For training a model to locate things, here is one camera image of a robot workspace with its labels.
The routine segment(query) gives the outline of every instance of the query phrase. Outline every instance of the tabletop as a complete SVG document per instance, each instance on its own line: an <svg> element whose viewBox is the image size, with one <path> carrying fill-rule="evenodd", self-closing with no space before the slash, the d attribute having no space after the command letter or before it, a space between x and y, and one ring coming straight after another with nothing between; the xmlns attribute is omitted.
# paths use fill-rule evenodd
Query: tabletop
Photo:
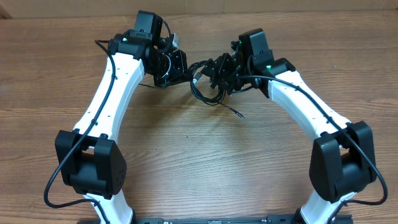
<svg viewBox="0 0 398 224"><path fill-rule="evenodd" d="M275 58L289 59L339 114L372 128L389 199L378 207L350 205L341 213L352 214L356 223L396 223L398 11L163 18L180 36L188 64L232 53L231 40L263 28ZM58 165L58 131L72 130L103 76L106 55L94 40L113 38L134 21L134 16L0 20L0 223L96 218L90 204L47 207L43 191ZM152 77L142 83L153 84ZM198 86L211 96L208 85L203 80ZM294 213L307 201L312 143L297 123L258 90L224 102L246 118L205 105L188 83L164 90L137 87L118 146L127 161L123 191L139 218L263 217ZM377 180L356 198L381 196ZM58 176L50 200L79 198Z"/></svg>

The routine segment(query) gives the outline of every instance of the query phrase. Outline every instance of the robotic hand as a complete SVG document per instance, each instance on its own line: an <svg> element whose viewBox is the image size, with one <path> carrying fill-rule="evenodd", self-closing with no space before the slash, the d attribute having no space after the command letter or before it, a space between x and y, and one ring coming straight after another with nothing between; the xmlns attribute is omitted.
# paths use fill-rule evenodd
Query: robotic hand
<svg viewBox="0 0 398 224"><path fill-rule="evenodd" d="M162 23L169 32L160 37ZM108 43L108 49L100 42ZM168 223L160 218L138 220L127 205L121 190L127 164L118 146L118 132L132 93L145 73L154 76L157 88L190 82L195 97L209 105L223 105L225 95L260 89L280 104L313 141L310 179L314 191L308 202L294 215L268 215L265 218L174 220L179 223L353 223L351 216L336 216L347 203L379 205L387 199L387 187L375 167L373 135L363 121L351 123L327 106L301 79L285 58L274 60L265 33L256 29L241 34L232 42L233 55L204 60L187 67L187 58L178 49L178 36L154 13L139 11L134 30L117 34L110 41L96 41L108 54L105 74L81 120L72 132L60 131L55 140L58 161L45 192L45 203L62 208L91 202L99 214L97 223ZM195 84L200 77L210 77L211 87L218 86L214 98L204 97ZM349 149L340 155L340 148ZM89 148L94 154L87 154ZM55 205L49 202L49 188L59 172L66 185L85 199ZM378 202L350 199L378 177L384 196Z"/></svg>

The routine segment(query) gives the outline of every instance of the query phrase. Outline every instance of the robotic arm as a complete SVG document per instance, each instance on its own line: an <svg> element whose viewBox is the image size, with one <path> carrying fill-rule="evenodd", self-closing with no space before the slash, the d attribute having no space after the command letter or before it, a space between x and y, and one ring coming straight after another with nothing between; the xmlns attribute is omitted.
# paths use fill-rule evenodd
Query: robotic arm
<svg viewBox="0 0 398 224"><path fill-rule="evenodd" d="M160 37L162 23L169 32L169 37L165 39ZM93 101L73 132L60 131L55 140L60 163L76 142L81 141L73 156L66 158L61 168L62 177L64 183L72 186L78 194L93 199L100 223L106 223L106 220L122 224L143 222L135 219L121 190L127 164L116 143L127 105L145 73L154 76L158 88L181 82L191 82L193 88L192 85L202 74L210 77L212 88L219 86L229 95L251 84L251 88L260 89L267 98L281 105L313 141L310 179L314 191L308 202L295 215L269 215L251 222L353 222L351 217L335 215L342 203L376 180L375 170L369 163L375 164L370 127L363 121L353 124L333 111L306 86L288 60L274 60L262 29L241 34L239 41L232 42L231 46L235 50L232 56L225 53L215 61L209 59L197 64L192 70L192 67L187 68L185 53L178 49L178 36L171 34L161 17L143 11L137 15L134 30L117 34L109 41L108 50L112 57L108 58L104 77ZM203 69L195 75L196 69L201 66L204 66ZM113 75L116 79L112 91L92 126L95 112L100 108ZM354 150L352 143L347 141L347 135L361 147L368 160ZM341 147L349 149L348 153L341 156ZM84 153L88 148L94 149L93 155ZM157 224L159 220L168 223L161 219L145 219L145 222L148 220L150 224ZM236 220L200 220L197 223L214 221L233 223ZM191 223L192 220L178 222Z"/></svg>

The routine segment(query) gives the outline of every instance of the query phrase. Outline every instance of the wooden surface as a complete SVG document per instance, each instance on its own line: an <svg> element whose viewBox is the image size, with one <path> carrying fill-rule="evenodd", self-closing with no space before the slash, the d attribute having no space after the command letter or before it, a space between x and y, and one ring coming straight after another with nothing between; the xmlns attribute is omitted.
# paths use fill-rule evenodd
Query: wooden surface
<svg viewBox="0 0 398 224"><path fill-rule="evenodd" d="M398 0L0 0L11 18L395 10Z"/></svg>
<svg viewBox="0 0 398 224"><path fill-rule="evenodd" d="M276 58L286 57L333 109L373 129L377 166L389 186L380 207L350 205L358 223L397 223L398 11L165 16L188 63L231 52L230 40L262 27ZM0 223L74 223L91 205L48 208L44 187L57 166L54 139L72 130L101 81L106 56L94 39L134 26L134 17L0 21ZM202 81L200 88L207 90ZM146 75L143 83L152 84ZM312 191L312 143L260 91L222 106L194 98L188 84L139 86L119 148L124 193L138 217L253 217L294 213ZM378 200L379 183L357 198ZM81 198L57 177L52 202Z"/></svg>

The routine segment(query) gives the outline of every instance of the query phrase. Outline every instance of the wood grain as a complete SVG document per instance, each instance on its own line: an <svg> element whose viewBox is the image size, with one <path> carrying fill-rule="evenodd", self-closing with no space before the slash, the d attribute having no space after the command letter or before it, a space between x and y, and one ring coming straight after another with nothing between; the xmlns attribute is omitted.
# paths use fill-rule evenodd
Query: wood grain
<svg viewBox="0 0 398 224"><path fill-rule="evenodd" d="M398 216L398 12L279 12L165 16L188 62L231 52L230 40L262 27L275 57L288 58L332 108L373 129L377 166L389 186L380 207L351 205L355 222ZM57 166L54 139L71 130L101 80L106 56L93 42L134 25L134 17L0 21L0 223L75 223L91 205L48 208L44 187ZM143 83L151 84L147 75ZM199 84L203 90L208 83ZM119 148L123 190L138 217L252 217L293 213L312 185L312 144L259 91L225 101L245 115L207 106L188 85L139 86ZM378 183L357 198L378 200ZM81 198L58 177L50 199Z"/></svg>
<svg viewBox="0 0 398 224"><path fill-rule="evenodd" d="M172 14L395 10L398 0L0 0L15 19Z"/></svg>

